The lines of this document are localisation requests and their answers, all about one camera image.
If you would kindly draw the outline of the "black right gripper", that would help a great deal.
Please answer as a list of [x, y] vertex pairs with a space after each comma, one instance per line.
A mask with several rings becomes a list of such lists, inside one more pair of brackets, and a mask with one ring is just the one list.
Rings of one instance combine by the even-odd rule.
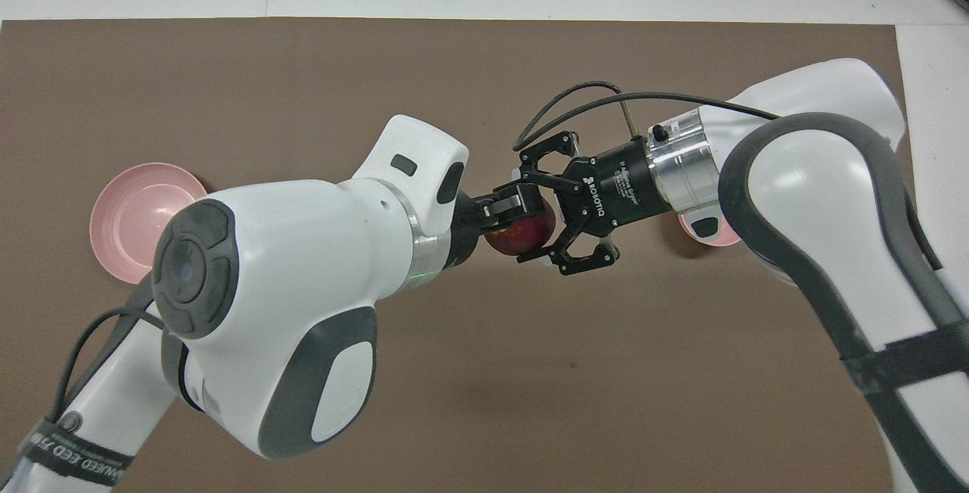
[[[562, 174], [551, 174], [540, 168], [540, 161], [549, 154], [570, 158]], [[578, 135], [570, 131], [559, 132], [519, 152], [523, 183], [547, 187], [554, 192], [583, 192], [585, 184], [590, 194], [588, 209], [570, 216], [561, 233], [547, 247], [519, 255], [519, 263], [548, 258], [563, 276], [615, 265], [618, 248], [605, 239], [588, 256], [571, 256], [569, 248], [584, 231], [605, 237], [619, 226], [671, 210], [654, 182], [647, 160], [647, 142], [643, 139], [632, 139], [588, 158], [582, 156], [581, 167], [575, 167], [572, 159], [578, 156]]]

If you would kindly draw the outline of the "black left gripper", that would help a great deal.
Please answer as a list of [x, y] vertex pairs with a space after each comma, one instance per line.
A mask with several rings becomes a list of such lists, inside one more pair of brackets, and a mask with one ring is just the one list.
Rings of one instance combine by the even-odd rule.
[[478, 238], [494, 230], [498, 223], [512, 223], [545, 210], [546, 202], [540, 186], [534, 183], [509, 183], [477, 198], [457, 194], [450, 225], [447, 268], [467, 261], [478, 244]]

